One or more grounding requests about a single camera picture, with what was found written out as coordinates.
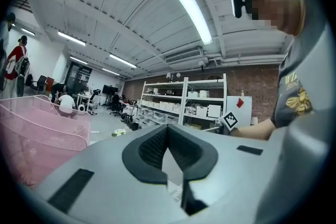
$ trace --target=white ceiling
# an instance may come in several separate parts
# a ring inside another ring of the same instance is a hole
[[[166,64],[164,58],[177,50],[200,46],[204,57],[220,57],[224,62],[244,56],[281,56],[289,44],[285,42],[285,34],[262,29],[246,14],[235,18],[230,0],[196,0],[213,36],[213,43],[206,46],[178,0],[28,1],[51,40],[66,42],[71,55],[117,72],[124,79],[173,71],[174,67]],[[57,35],[57,30],[87,45],[67,42]],[[138,68],[132,70],[110,58],[109,53]],[[187,70],[194,65],[186,61],[178,67]]]

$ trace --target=white wall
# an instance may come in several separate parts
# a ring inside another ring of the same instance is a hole
[[[55,80],[56,78],[54,76],[61,79],[66,64],[66,55],[63,54],[65,45],[50,42],[47,37],[42,35],[31,36],[30,34],[12,28],[9,32],[7,55],[18,45],[18,40],[22,35],[26,35],[28,39],[26,46],[30,62],[28,73],[33,75],[33,80],[38,80],[41,75],[51,77]]]
[[[68,63],[68,54],[66,51],[62,51],[60,54],[53,72],[52,78],[56,82],[63,82],[64,80],[64,71],[66,70],[66,65]]]
[[[104,85],[112,85],[113,87],[118,87],[119,95],[121,94],[121,88],[124,85],[124,81],[110,76],[104,72],[100,72],[96,69],[93,69],[88,81],[89,87],[95,89],[103,90]]]

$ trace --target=air conditioning unit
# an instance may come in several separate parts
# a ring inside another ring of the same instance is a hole
[[[172,63],[177,63],[177,62],[181,62],[185,60],[197,59],[202,56],[203,56],[203,51],[197,48],[197,49],[180,51],[176,54],[168,56],[164,60],[166,63],[172,64]]]

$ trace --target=red card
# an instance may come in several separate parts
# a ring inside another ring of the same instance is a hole
[[[244,101],[239,98],[237,102],[237,107],[240,108],[243,104],[244,104]]]

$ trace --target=person in red shirt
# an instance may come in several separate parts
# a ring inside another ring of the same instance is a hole
[[[22,62],[27,55],[27,37],[22,36],[16,46],[9,54],[6,63],[4,90],[0,94],[0,99],[16,98],[16,80],[21,69]]]

